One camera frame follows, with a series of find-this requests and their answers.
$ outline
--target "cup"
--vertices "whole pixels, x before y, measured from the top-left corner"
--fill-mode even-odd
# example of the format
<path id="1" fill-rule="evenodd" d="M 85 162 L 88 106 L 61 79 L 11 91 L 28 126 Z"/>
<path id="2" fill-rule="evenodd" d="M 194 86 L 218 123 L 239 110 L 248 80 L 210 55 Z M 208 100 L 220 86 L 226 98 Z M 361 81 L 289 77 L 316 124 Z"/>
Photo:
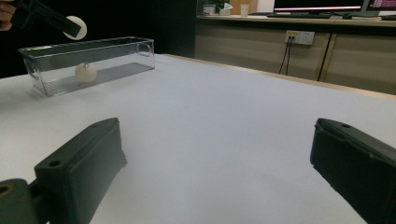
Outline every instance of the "cup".
<path id="1" fill-rule="evenodd" d="M 248 15 L 248 7 L 250 4 L 241 4 L 241 17 L 246 17 Z"/>

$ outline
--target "finger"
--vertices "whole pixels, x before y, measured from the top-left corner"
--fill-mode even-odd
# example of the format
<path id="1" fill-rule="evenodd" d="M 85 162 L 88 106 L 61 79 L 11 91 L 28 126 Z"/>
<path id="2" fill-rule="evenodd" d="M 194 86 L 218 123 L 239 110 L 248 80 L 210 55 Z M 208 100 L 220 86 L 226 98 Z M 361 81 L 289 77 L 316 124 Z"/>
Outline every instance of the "finger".
<path id="1" fill-rule="evenodd" d="M 16 8 L 10 4 L 0 1 L 0 11 L 5 11 L 11 14 L 14 14 Z"/>
<path id="2" fill-rule="evenodd" d="M 4 11 L 0 11 L 0 21 L 10 21 L 12 14 Z"/>
<path id="3" fill-rule="evenodd" d="M 2 21 L 0 23 L 0 31 L 7 31 L 7 30 L 11 29 L 11 26 L 12 26 L 11 22 Z"/>

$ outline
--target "clear container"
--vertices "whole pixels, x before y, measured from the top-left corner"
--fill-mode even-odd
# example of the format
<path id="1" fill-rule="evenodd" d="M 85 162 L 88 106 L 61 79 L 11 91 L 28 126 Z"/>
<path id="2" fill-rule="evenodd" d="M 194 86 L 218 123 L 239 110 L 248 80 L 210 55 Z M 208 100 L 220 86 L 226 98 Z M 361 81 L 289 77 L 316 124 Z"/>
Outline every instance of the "clear container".
<path id="1" fill-rule="evenodd" d="M 97 85 L 155 68 L 154 41 L 120 37 L 71 44 L 19 49 L 35 88 L 47 96 Z M 96 79 L 81 81 L 80 64 L 96 70 Z"/>

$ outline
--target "container rim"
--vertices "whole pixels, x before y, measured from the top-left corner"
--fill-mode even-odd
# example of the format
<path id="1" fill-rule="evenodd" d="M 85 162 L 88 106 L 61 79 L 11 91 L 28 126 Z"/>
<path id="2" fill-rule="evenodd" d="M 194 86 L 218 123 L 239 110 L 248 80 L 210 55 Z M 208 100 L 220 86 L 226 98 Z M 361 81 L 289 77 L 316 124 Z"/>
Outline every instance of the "container rim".
<path id="1" fill-rule="evenodd" d="M 27 52 L 29 50 L 35 50 L 35 49 L 59 48 L 59 47 L 67 47 L 67 46 L 74 46 L 74 45 L 81 45 L 81 44 L 99 43 L 99 42 L 105 42 L 105 41 L 111 41 L 111 40 L 120 40 L 120 39 L 127 39 L 127 38 L 128 39 L 136 38 L 136 39 L 142 40 L 142 41 L 138 41 L 136 43 L 141 43 L 141 42 L 146 42 L 146 41 L 151 41 L 151 42 L 154 41 L 153 39 L 145 38 L 145 37 L 124 36 L 124 37 L 106 38 L 106 39 L 99 39 L 99 40 L 78 41 L 78 42 L 57 44 L 57 45 L 47 45 L 47 46 L 37 46 L 37 47 L 22 48 L 22 49 L 18 49 L 18 52 L 23 54 L 23 55 L 25 55 L 26 57 L 31 58 L 31 59 L 36 59 L 36 58 L 43 58 L 43 57 L 49 57 L 49 56 L 55 56 L 55 55 L 64 55 L 64 54 L 69 54 L 69 53 L 83 52 L 83 51 L 88 51 L 88 50 L 93 50 L 93 49 L 73 50 L 73 51 L 67 51 L 67 52 L 62 52 L 62 53 L 47 54 L 47 55 L 42 55 L 42 56 L 32 56 L 31 54 L 28 54 Z M 124 46 L 124 45 L 128 45 L 128 44 L 129 43 L 120 44 L 120 45 L 117 45 L 117 46 Z M 94 49 L 108 49 L 108 48 L 114 48 L 114 46 L 107 46 L 107 47 L 94 48 Z"/>

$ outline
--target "human hand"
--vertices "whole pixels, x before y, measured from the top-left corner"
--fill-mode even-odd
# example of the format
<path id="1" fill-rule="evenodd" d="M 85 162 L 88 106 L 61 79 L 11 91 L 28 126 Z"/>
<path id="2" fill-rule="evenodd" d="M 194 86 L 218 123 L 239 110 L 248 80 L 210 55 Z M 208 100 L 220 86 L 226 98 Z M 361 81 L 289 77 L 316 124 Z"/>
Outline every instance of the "human hand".
<path id="1" fill-rule="evenodd" d="M 13 0 L 0 0 L 0 31 L 11 29 L 11 18 L 16 8 L 9 4 Z"/>

